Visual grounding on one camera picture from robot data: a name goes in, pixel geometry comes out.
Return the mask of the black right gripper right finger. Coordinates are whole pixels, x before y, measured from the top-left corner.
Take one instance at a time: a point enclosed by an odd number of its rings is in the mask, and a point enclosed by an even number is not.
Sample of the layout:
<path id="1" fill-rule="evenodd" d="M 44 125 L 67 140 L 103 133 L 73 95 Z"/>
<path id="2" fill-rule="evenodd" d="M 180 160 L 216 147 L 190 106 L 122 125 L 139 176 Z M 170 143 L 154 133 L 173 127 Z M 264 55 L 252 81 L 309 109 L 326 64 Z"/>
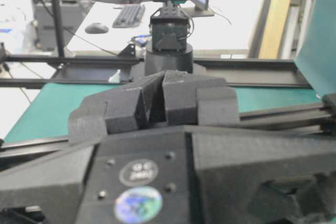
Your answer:
<path id="1" fill-rule="evenodd" d="M 151 124 L 239 126 L 236 91 L 224 78 L 164 70 L 152 102 Z"/>

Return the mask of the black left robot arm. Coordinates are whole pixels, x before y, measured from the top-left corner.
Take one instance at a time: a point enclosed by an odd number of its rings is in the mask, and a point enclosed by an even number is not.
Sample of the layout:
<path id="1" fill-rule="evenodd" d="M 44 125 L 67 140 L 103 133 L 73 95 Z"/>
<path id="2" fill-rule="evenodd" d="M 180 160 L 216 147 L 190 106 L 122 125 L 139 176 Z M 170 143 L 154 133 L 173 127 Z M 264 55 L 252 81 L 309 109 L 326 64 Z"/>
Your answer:
<path id="1" fill-rule="evenodd" d="M 162 3 L 150 17 L 151 41 L 144 60 L 132 66 L 130 76 L 137 79 L 164 70 L 205 74 L 206 68 L 194 62 L 193 48 L 187 42 L 194 31 L 192 17 L 180 7 L 187 0 L 151 0 Z"/>

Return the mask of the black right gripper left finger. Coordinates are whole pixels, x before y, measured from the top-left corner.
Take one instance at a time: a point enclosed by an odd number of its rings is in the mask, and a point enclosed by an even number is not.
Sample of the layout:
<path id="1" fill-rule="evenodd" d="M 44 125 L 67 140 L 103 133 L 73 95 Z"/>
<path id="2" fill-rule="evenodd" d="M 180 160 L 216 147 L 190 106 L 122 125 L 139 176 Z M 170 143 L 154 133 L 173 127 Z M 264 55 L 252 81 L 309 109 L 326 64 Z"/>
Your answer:
<path id="1" fill-rule="evenodd" d="M 85 97 L 69 116 L 69 143 L 75 145 L 163 122 L 163 79 L 164 74 L 156 73 Z"/>

